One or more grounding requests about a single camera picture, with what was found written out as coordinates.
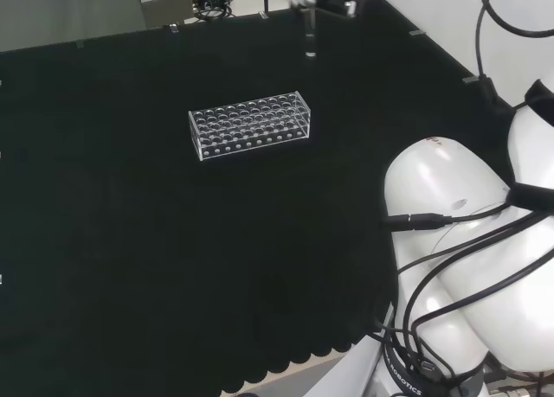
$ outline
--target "black fabric surface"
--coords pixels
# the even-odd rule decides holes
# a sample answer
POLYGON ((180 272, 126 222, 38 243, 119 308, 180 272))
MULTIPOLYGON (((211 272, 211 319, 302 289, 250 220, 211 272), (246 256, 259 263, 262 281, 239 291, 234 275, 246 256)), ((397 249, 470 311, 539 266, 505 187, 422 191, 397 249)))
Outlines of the black fabric surface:
POLYGON ((211 397, 347 349, 394 156, 445 136, 506 176, 506 119, 384 0, 317 24, 315 61, 288 11, 0 55, 2 396, 211 397), (295 90, 308 140, 198 161, 189 110, 295 90))

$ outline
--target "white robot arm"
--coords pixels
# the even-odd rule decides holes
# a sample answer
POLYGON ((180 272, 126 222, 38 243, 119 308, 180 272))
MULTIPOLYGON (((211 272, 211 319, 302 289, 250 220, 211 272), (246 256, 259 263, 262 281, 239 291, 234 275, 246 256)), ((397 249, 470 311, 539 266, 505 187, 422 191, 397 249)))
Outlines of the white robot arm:
MULTIPOLYGON (((554 73, 543 80, 554 90, 554 73)), ((554 189, 554 124, 533 109, 520 110, 508 148, 516 182, 554 189)), ((417 142, 398 156, 385 178, 389 215, 474 215, 506 201, 509 187, 482 160, 445 138, 417 142)), ((436 230, 393 234, 398 268, 479 237, 528 215, 509 207, 496 215, 436 230)), ((554 248, 554 218, 468 255, 439 273, 409 315, 417 318, 508 278, 554 248)), ((423 278, 448 256, 413 266, 399 276, 395 326, 403 328, 406 303, 423 278)), ((456 374, 479 367, 491 351, 518 371, 554 369, 554 262, 493 295, 423 324, 419 336, 456 374)), ((445 375, 447 369, 432 355, 445 375)))

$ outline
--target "black cable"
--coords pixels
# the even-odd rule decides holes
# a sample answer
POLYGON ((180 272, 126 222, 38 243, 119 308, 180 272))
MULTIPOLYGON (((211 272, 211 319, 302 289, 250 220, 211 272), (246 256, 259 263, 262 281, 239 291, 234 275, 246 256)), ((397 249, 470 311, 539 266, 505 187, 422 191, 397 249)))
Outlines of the black cable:
POLYGON ((417 265, 420 265, 421 263, 424 263, 426 261, 429 261, 429 260, 432 260, 432 259, 436 259, 437 257, 441 257, 441 256, 444 256, 445 254, 450 254, 450 253, 454 253, 454 252, 457 252, 458 250, 461 250, 462 248, 466 248, 466 247, 470 247, 472 246, 473 244, 475 243, 478 243, 480 241, 483 241, 483 240, 486 240, 488 239, 489 237, 493 237, 494 235, 496 234, 500 234, 502 233, 503 231, 506 231, 507 229, 511 228, 512 226, 514 226, 515 224, 517 224, 519 221, 522 221, 524 218, 520 218, 518 221, 513 221, 513 222, 510 222, 502 227, 498 227, 496 228, 495 230, 493 231, 490 231, 486 234, 483 234, 483 235, 480 235, 479 237, 475 237, 474 239, 471 239, 469 241, 466 241, 465 243, 461 243, 457 246, 453 246, 453 247, 450 247, 450 248, 447 248, 446 250, 442 250, 440 252, 437 252, 437 253, 432 253, 432 254, 429 254, 427 256, 424 256, 424 257, 421 257, 420 259, 417 259, 417 260, 414 260, 412 261, 411 263, 408 263, 406 266, 403 266, 401 267, 400 269, 397 270, 397 274, 400 274, 402 272, 406 272, 408 269, 411 269, 412 267, 414 266, 417 266, 417 265))
MULTIPOLYGON (((398 294, 398 277, 394 277, 394 282, 395 282, 395 285, 396 285, 396 289, 394 291, 396 292, 396 295, 397 295, 398 294)), ((374 309, 373 309, 374 323, 377 327, 381 328, 382 330, 385 330, 385 335, 383 336, 383 338, 381 338, 380 336, 376 337, 375 335, 370 335, 370 337, 372 337, 373 339, 376 339, 377 341, 379 341, 382 344, 382 346, 384 346, 383 342, 384 342, 385 339, 393 339, 394 342, 390 341, 393 344, 392 348, 397 352, 397 354, 400 356, 400 358, 404 361, 405 367, 409 367, 409 356, 408 356, 408 352, 407 352, 406 348, 403 347, 398 342, 398 338, 396 337, 396 335, 394 335, 394 336, 390 335, 390 330, 395 330, 395 328, 385 326, 384 324, 382 324, 377 319, 377 302, 378 302, 377 300, 374 302, 374 309)), ((392 308, 392 314, 391 314, 389 323, 394 323, 394 321, 395 321, 398 296, 396 296, 396 301, 395 302, 396 302, 396 305, 393 306, 393 308, 392 308)), ((442 359, 440 355, 438 355, 436 352, 434 352, 426 342, 422 341, 422 344, 426 348, 426 350, 448 370, 448 372, 450 373, 452 378, 454 378, 455 377, 455 372, 452 369, 452 367, 444 359, 442 359)))
POLYGON ((458 260, 461 260, 468 255, 478 252, 479 250, 482 250, 484 248, 487 248, 493 244, 496 244, 502 240, 505 240, 509 237, 512 237, 513 235, 520 233, 521 231, 527 229, 528 227, 533 226, 537 222, 543 220, 546 218, 546 213, 537 213, 533 212, 525 217, 522 217, 519 220, 516 220, 512 223, 512 227, 508 228, 506 231, 496 234, 493 237, 489 237, 486 240, 480 241, 479 243, 473 244, 470 247, 466 248, 465 250, 462 250, 461 252, 458 252, 454 254, 452 257, 444 260, 441 262, 437 267, 435 267, 433 270, 431 270, 421 281, 421 283, 416 287, 414 290, 414 293, 410 297, 408 304, 406 306, 406 310, 404 311, 404 318, 403 318, 403 336, 404 336, 404 346, 406 350, 408 351, 410 355, 410 360, 414 364, 415 367, 418 367, 419 359, 418 357, 421 357, 423 355, 421 350, 421 344, 417 341, 417 335, 414 335, 416 345, 418 345, 418 351, 419 355, 417 355, 414 350, 411 348, 411 344, 409 343, 409 317, 411 315, 412 310, 414 309, 414 305, 416 303, 416 300, 418 296, 421 294, 423 289, 429 284, 431 280, 435 278, 437 274, 442 272, 447 267, 451 266, 453 263, 455 263, 458 260))
POLYGON ((515 105, 513 108, 515 110, 519 110, 519 109, 523 109, 524 107, 527 106, 527 103, 526 102, 522 102, 522 103, 519 103, 518 105, 515 105))
MULTIPOLYGON (((378 328, 381 328, 383 330, 386 330, 388 332, 395 332, 395 333, 399 333, 399 334, 402 334, 403 331, 399 328, 391 328, 389 326, 385 326, 383 325, 382 323, 378 323, 378 328)), ((422 345, 423 347, 438 361, 440 362, 442 365, 444 365, 444 367, 448 370, 448 372, 450 373, 450 375, 452 375, 452 378, 454 378, 456 376, 456 373, 454 372, 454 370, 452 369, 452 367, 446 362, 444 361, 444 359, 441 358, 440 355, 438 355, 436 352, 433 351, 433 349, 425 342, 423 341, 423 339, 421 338, 420 341, 422 342, 422 345)))
POLYGON ((486 12, 488 15, 503 29, 512 34, 524 36, 526 38, 547 38, 554 35, 554 29, 548 29, 546 31, 529 31, 527 29, 516 28, 506 21, 504 21, 493 9, 493 6, 490 3, 487 3, 486 0, 481 0, 483 5, 485 5, 486 12))
MULTIPOLYGON (((554 381, 554 374, 550 374, 546 377, 544 377, 541 381, 540 381, 540 385, 541 385, 541 390, 543 388, 543 386, 545 384, 552 384, 554 381)), ((524 388, 526 390, 534 390, 536 388, 538 388, 538 382, 533 382, 532 384, 523 384, 523 385, 520 385, 520 386, 500 386, 500 387, 497 387, 497 389, 499 391, 502 391, 502 392, 505 392, 505 391, 515 391, 519 388, 524 388)))
POLYGON ((393 349, 396 349, 396 350, 405 351, 405 348, 402 345, 398 345, 397 343, 393 343, 392 341, 388 341, 385 338, 383 338, 382 336, 379 336, 378 334, 376 334, 375 332, 366 332, 366 335, 369 338, 375 339, 378 343, 381 343, 383 345, 387 345, 387 346, 389 346, 393 349))
POLYGON ((519 381, 527 381, 527 382, 534 382, 536 380, 538 380, 538 377, 536 375, 534 375, 533 377, 530 377, 529 374, 527 373, 523 373, 523 374, 520 374, 520 373, 516 373, 515 371, 506 371, 506 377, 510 377, 510 378, 513 378, 514 380, 519 380, 519 381))
POLYGON ((479 18, 477 18, 477 27, 475 29, 475 56, 477 57, 477 69, 479 70, 479 78, 483 77, 483 61, 481 59, 481 24, 483 23, 483 17, 485 16, 486 4, 483 3, 479 18))
POLYGON ((461 217, 452 217, 452 222, 467 222, 467 221, 482 220, 483 218, 490 217, 491 215, 496 215, 504 211, 508 207, 510 207, 510 204, 504 203, 499 205, 498 207, 491 208, 487 211, 483 211, 482 213, 473 214, 473 215, 463 215, 461 217))
MULTIPOLYGON (((539 215, 539 217, 542 217, 541 220, 546 218, 546 216, 547 216, 547 214, 545 214, 545 213, 542 213, 541 215, 539 215)), ((417 345, 417 342, 418 342, 417 328, 422 323, 426 323, 426 322, 430 321, 431 319, 435 319, 436 317, 440 317, 440 316, 445 315, 445 314, 447 314, 451 311, 456 311, 456 310, 458 310, 458 309, 460 309, 464 306, 468 306, 469 304, 473 304, 473 303, 475 303, 475 302, 477 302, 477 301, 479 301, 483 298, 486 298, 486 297, 496 293, 497 291, 501 291, 502 289, 505 289, 509 285, 513 285, 517 281, 519 281, 519 280, 523 279, 524 277, 528 276, 529 274, 531 274, 532 272, 537 270, 539 267, 541 267, 541 266, 545 265, 546 263, 548 263, 552 258, 554 258, 554 248, 551 249, 549 252, 545 253, 539 259, 533 261, 528 266, 525 266, 524 268, 518 270, 514 274, 511 274, 507 278, 504 278, 504 279, 500 280, 500 282, 495 283, 494 285, 489 286, 486 289, 483 289, 482 291, 478 291, 477 293, 474 293, 473 295, 470 295, 467 298, 463 298, 461 300, 458 300, 458 301, 454 302, 453 304, 449 304, 447 306, 444 306, 443 308, 440 308, 437 311, 430 312, 427 315, 424 315, 422 317, 417 318, 412 323, 412 331, 414 332, 414 340, 415 340, 416 345, 417 345)), ((441 265, 438 265, 435 269, 433 269, 431 272, 429 272, 429 274, 433 274, 434 276, 436 276, 436 274, 438 274, 438 272, 440 272, 441 270, 444 270, 444 268, 446 268, 446 267, 443 267, 441 265)))
POLYGON ((203 9, 201 10, 199 9, 198 12, 195 14, 195 17, 198 19, 198 21, 212 22, 215 20, 223 19, 225 17, 235 16, 231 12, 231 8, 229 7, 229 4, 227 1, 223 2, 221 5, 220 4, 214 5, 214 2, 212 2, 212 0, 198 0, 198 7, 201 6, 201 3, 203 3, 203 9), (212 16, 209 14, 210 12, 219 12, 219 13, 217 15, 212 16))

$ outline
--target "equipment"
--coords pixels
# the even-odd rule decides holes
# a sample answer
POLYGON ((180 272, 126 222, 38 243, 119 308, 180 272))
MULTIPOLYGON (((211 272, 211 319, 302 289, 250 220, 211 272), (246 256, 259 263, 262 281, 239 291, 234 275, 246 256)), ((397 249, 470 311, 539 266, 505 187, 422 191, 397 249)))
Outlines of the equipment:
POLYGON ((140 0, 148 29, 179 25, 192 18, 192 0, 140 0))
POLYGON ((310 108, 298 92, 189 112, 202 161, 310 136, 310 108))
MULTIPOLYGON (((480 61, 485 12, 516 35, 542 38, 554 31, 517 29, 482 1, 479 81, 490 103, 501 105, 480 61)), ((292 2, 356 12, 350 5, 350 14, 330 9, 328 0, 292 2)), ((543 372, 554 369, 553 91, 554 72, 515 107, 521 110, 508 139, 510 185, 446 138, 413 144, 390 165, 384 196, 398 298, 390 322, 377 322, 383 337, 370 334, 383 344, 383 355, 365 395, 486 396, 488 355, 510 369, 541 373, 527 377, 540 395, 543 372)))

